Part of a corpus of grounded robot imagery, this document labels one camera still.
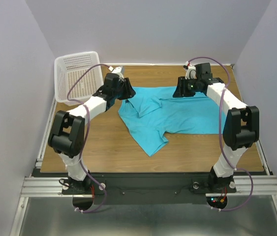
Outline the turquoise t-shirt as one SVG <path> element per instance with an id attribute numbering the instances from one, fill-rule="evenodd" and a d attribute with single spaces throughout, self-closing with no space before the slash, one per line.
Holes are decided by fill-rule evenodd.
<path id="1" fill-rule="evenodd" d="M 168 140 L 165 133 L 218 134 L 219 106 L 202 93 L 174 98 L 175 87 L 135 87 L 133 98 L 124 100 L 119 116 L 142 150 L 152 156 Z"/>

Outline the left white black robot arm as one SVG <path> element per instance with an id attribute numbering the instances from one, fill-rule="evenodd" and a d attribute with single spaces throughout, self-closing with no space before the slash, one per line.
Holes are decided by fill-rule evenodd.
<path id="1" fill-rule="evenodd" d="M 81 155 L 90 121 L 108 111 L 116 100 L 133 98 L 135 94 L 129 78 L 122 78 L 120 73 L 108 73 L 103 85 L 86 102 L 72 110 L 56 112 L 48 145 L 61 157 L 68 172 L 67 180 L 60 181 L 64 190 L 80 194 L 89 191 L 92 181 Z"/>

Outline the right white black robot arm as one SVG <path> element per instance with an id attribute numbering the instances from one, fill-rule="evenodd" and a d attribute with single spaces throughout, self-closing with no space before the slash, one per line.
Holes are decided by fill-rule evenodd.
<path id="1" fill-rule="evenodd" d="M 183 66 L 186 74 L 178 78 L 174 98 L 193 97 L 201 92 L 219 106 L 225 123 L 219 123 L 221 155 L 210 170 L 205 187 L 211 192 L 234 188 L 233 173 L 246 150 L 259 139 L 259 109 L 239 100 L 220 78 L 213 77 L 211 65 L 201 63 Z"/>

